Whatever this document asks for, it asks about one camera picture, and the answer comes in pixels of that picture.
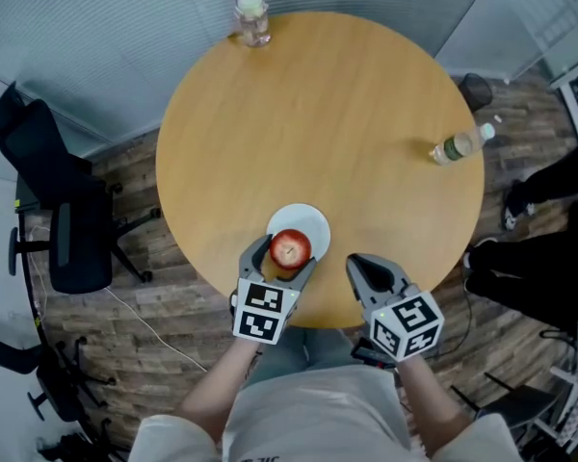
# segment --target bottle cap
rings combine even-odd
[[[263,0],[238,0],[238,11],[248,18],[261,17],[266,11]]]
[[[494,127],[492,126],[492,123],[485,123],[482,125],[480,127],[480,133],[486,141],[492,139],[494,137]]]

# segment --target bottle label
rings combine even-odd
[[[456,149],[454,144],[454,137],[450,137],[443,143],[443,150],[445,151],[445,155],[450,161],[457,161],[462,157],[462,154],[460,154]]]

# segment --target white t-shirt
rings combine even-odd
[[[142,422],[129,462],[221,460],[199,426],[175,416]],[[236,398],[223,436],[230,462],[420,462],[410,451],[394,376],[367,366],[300,372],[256,383]],[[499,415],[440,449],[435,462],[521,462]]]

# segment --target plastic bottle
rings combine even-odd
[[[449,165],[453,161],[470,156],[479,151],[486,141],[494,137],[491,123],[475,127],[468,132],[460,132],[440,143],[431,152],[433,159],[440,165]]]
[[[263,0],[238,0],[235,13],[244,44],[256,47],[270,41],[268,6]]]

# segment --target round wooden table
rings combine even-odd
[[[429,55],[379,24],[291,13],[273,18],[271,30],[262,48],[221,41],[175,91],[156,153],[163,212],[195,269],[229,295],[240,254],[270,216],[314,205],[328,218],[331,245],[291,322],[359,325],[347,255],[393,260],[431,290],[467,246],[483,156],[440,167],[429,151],[473,127],[473,117]]]

